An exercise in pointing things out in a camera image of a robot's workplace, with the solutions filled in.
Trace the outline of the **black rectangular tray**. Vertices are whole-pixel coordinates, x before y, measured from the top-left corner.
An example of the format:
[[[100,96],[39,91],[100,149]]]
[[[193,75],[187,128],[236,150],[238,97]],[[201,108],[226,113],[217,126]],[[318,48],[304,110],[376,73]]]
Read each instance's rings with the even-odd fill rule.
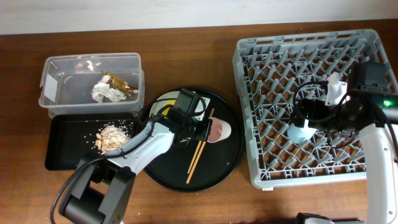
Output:
[[[56,115],[50,126],[45,168],[74,170],[85,154],[99,154],[95,146],[96,135],[107,126],[119,128],[131,138],[134,116],[131,113]]]

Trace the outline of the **grey dishwasher rack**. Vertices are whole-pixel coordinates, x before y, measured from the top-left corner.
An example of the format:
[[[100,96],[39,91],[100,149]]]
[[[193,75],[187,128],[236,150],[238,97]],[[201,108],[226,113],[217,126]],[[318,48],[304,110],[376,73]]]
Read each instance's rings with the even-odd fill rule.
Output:
[[[233,56],[236,89],[243,112],[252,185],[279,187],[364,180],[366,165],[358,140],[317,131],[301,144],[287,137],[292,100],[324,100],[310,82],[333,72],[346,82],[354,63],[388,64],[372,29],[255,37],[238,41]]]

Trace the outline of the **pink cup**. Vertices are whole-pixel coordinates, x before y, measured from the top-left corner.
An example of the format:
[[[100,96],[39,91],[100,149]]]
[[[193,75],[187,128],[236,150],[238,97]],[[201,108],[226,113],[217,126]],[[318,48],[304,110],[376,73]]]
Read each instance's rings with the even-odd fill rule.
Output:
[[[207,142],[216,143],[227,139],[232,132],[230,124],[218,118],[210,118],[212,120],[210,133]]]

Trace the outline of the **clear plastic bin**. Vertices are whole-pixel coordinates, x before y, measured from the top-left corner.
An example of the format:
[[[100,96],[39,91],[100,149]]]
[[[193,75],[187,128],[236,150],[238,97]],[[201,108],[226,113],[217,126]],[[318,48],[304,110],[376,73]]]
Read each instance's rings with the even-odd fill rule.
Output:
[[[92,98],[103,72],[111,72],[138,92],[112,102]],[[144,71],[137,53],[83,54],[49,57],[40,82],[39,105],[53,118],[61,114],[138,112],[144,106]]]

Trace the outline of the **upper wooden chopstick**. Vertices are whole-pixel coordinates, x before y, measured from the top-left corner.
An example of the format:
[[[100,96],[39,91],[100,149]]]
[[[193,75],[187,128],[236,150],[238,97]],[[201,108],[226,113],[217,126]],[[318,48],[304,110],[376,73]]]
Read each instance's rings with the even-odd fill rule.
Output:
[[[207,134],[207,131],[208,131],[208,125],[205,122],[205,116],[204,116],[202,121],[198,121],[198,123],[195,125],[195,127],[196,127],[197,130],[196,130],[196,133],[194,134],[193,137],[196,140],[198,140],[198,142],[204,141],[204,139],[206,137],[206,134]]]

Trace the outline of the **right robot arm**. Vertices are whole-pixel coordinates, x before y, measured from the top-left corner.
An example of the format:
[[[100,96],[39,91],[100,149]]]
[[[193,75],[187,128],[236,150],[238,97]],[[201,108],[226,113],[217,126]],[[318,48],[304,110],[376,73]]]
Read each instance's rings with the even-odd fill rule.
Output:
[[[289,139],[301,144],[315,131],[330,137],[349,131],[366,157],[368,223],[397,223],[397,96],[389,93],[383,63],[351,66],[348,81],[337,72],[316,84],[325,100],[294,99]]]

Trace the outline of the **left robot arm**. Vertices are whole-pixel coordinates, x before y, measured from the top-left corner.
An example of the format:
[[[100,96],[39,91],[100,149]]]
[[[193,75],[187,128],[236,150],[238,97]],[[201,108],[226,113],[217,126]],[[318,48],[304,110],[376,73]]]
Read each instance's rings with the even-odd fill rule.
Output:
[[[50,209],[73,223],[122,223],[136,175],[182,140],[208,139],[212,121],[205,117],[210,99],[182,88],[151,113],[146,126],[130,141],[105,154],[88,154],[66,180]]]

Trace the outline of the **blue cup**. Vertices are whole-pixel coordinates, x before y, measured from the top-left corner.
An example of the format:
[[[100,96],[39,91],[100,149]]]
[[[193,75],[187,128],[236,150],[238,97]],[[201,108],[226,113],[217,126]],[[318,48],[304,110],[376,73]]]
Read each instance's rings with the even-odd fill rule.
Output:
[[[301,144],[306,140],[309,140],[317,131],[315,128],[308,126],[308,120],[304,121],[302,128],[297,127],[294,123],[291,123],[287,129],[287,137],[295,144]]]

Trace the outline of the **grey plate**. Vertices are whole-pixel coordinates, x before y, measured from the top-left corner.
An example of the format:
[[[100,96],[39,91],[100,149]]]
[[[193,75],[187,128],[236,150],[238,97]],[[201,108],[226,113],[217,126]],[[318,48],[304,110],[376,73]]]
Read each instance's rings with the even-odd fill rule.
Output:
[[[152,105],[149,114],[157,114],[158,111],[164,106],[167,105],[173,106],[175,104],[175,101],[179,93],[180,93],[179,91],[170,91],[158,97],[158,100],[160,101]]]

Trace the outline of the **lower wooden chopstick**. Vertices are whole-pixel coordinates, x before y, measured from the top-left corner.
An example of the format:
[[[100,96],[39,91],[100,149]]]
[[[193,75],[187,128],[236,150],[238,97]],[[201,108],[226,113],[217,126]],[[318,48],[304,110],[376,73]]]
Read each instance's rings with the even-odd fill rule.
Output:
[[[186,184],[189,184],[190,181],[191,181],[191,179],[192,179],[193,173],[194,173],[195,168],[196,168],[196,166],[197,166],[197,164],[198,164],[198,161],[199,161],[199,159],[200,159],[200,156],[201,156],[201,154],[202,154],[202,152],[203,152],[203,149],[204,149],[204,147],[205,147],[205,144],[206,144],[205,141],[200,141],[200,142],[198,143],[198,146],[197,146],[196,151],[195,151],[195,153],[194,153],[192,162],[191,162],[191,164],[190,164],[190,168],[188,169],[188,177],[187,177],[187,180],[186,180]]]

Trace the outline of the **food scraps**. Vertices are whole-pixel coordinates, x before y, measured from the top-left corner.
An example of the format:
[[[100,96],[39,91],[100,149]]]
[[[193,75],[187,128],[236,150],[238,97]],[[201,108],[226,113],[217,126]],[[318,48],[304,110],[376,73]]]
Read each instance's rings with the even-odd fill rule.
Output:
[[[105,124],[103,127],[83,135],[83,142],[101,155],[116,150],[131,139],[130,129],[126,126],[115,126],[113,123]]]

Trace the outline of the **yellow bowl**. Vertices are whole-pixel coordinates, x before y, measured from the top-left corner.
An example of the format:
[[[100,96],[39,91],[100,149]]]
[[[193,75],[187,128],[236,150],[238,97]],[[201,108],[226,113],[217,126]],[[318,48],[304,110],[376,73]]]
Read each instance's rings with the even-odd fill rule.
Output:
[[[172,107],[172,105],[165,105],[165,106],[162,108],[161,114],[164,115],[164,116],[166,116],[167,113],[169,112],[170,107]]]

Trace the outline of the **wooden chopstick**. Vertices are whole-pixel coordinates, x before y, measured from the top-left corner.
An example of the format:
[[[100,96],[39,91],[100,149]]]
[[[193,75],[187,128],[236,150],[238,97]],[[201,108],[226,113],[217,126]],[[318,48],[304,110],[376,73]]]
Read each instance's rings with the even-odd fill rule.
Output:
[[[207,131],[208,131],[208,125],[205,122],[205,116],[204,116],[202,121],[198,121],[198,123],[195,125],[195,127],[196,127],[197,130],[196,130],[196,133],[194,134],[193,137],[196,140],[198,140],[198,142],[204,141],[204,139],[206,137],[206,134],[207,134]]]
[[[205,147],[205,144],[206,144],[205,141],[200,141],[200,142],[198,143],[198,146],[197,146],[196,151],[195,151],[195,153],[194,153],[192,162],[191,162],[191,164],[190,164],[190,168],[188,169],[188,177],[187,177],[187,180],[186,180],[186,184],[189,184],[190,181],[191,181],[191,179],[192,179],[193,173],[194,173],[195,168],[196,168],[196,166],[197,166],[197,164],[198,164],[198,161],[199,161],[199,159],[200,159],[200,156],[201,156],[201,154],[202,154],[202,152],[203,152],[203,149],[204,149],[204,147]]]

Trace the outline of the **white tissue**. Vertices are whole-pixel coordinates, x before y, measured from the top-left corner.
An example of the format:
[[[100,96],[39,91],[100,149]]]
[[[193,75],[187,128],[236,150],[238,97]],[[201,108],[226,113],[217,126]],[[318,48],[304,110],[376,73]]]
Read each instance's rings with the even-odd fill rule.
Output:
[[[126,99],[125,93],[114,88],[109,80],[111,77],[109,75],[104,75],[102,79],[93,86],[91,91],[91,97],[98,103],[102,103],[104,98],[108,99],[110,102],[119,102]]]

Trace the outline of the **golden wrapper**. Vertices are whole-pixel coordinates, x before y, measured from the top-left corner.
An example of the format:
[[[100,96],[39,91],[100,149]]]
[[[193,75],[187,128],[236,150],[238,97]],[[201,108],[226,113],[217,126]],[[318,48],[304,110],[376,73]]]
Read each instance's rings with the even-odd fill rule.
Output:
[[[127,95],[138,93],[138,88],[129,86],[127,82],[119,78],[114,73],[102,71],[102,74],[104,77],[108,77],[108,81],[106,83],[110,87],[115,88]]]

